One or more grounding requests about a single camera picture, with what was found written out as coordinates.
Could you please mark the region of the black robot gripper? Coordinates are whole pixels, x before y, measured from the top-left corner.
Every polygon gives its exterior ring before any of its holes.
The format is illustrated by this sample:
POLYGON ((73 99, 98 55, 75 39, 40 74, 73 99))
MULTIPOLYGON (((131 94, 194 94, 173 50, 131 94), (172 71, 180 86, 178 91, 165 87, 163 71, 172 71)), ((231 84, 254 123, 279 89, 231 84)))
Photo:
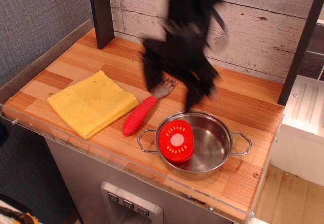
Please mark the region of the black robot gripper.
POLYGON ((210 18, 214 17, 222 29, 225 23, 214 8, 221 0, 169 0, 168 14, 163 22, 165 41, 145 39, 143 55, 147 89, 163 81, 166 72, 183 81, 189 91, 185 112, 199 104, 204 96, 216 95, 214 79, 218 73, 203 54, 207 45, 210 18))

